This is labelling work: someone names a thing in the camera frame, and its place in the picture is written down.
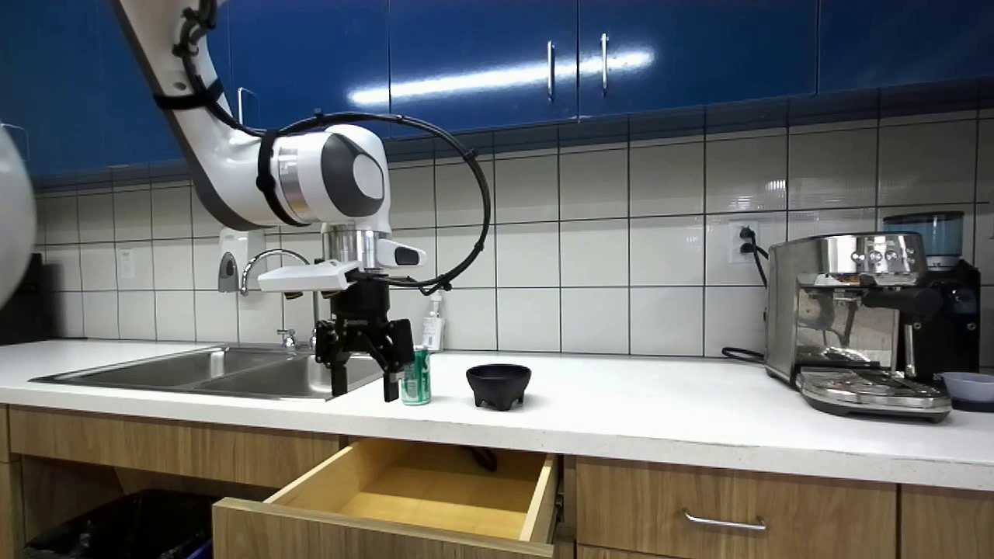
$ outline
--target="white countertop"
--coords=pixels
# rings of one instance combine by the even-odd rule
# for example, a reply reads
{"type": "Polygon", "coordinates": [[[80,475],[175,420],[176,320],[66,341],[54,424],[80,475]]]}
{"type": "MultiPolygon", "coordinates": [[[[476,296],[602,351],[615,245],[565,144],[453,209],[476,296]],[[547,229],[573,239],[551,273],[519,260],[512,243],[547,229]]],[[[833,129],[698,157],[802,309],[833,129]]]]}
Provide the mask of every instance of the white countertop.
{"type": "Polygon", "coordinates": [[[754,362],[434,353],[428,408],[381,405],[372,383],[335,402],[256,402],[27,383],[203,344],[37,341],[0,348],[0,405],[220,424],[516,447],[815,478],[994,492],[994,414],[943,422],[809,410],[754,362]],[[530,365],[520,410],[472,408],[472,362],[530,365]]]}

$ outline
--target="espresso machine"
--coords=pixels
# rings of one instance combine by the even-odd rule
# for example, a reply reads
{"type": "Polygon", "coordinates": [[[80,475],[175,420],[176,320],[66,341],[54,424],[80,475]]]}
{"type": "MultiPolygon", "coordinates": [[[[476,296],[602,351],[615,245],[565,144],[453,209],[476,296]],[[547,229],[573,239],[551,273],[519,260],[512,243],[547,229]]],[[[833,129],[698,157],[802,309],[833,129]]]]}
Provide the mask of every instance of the espresso machine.
{"type": "Polygon", "coordinates": [[[923,348],[929,365],[943,365],[920,331],[948,292],[923,287],[925,276],[923,235],[910,229],[774,245],[767,374],[830,414],[948,415],[943,391],[920,379],[923,348]]]}

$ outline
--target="bottle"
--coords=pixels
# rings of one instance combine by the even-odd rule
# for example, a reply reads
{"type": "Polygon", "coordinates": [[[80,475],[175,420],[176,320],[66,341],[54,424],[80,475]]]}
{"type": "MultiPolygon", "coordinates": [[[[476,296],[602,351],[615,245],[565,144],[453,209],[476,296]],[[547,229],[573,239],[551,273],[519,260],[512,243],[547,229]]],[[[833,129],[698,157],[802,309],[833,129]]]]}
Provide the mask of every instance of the bottle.
{"type": "Polygon", "coordinates": [[[412,359],[404,365],[401,402],[407,408],[431,405],[428,348],[421,348],[421,344],[412,348],[412,359]]]}

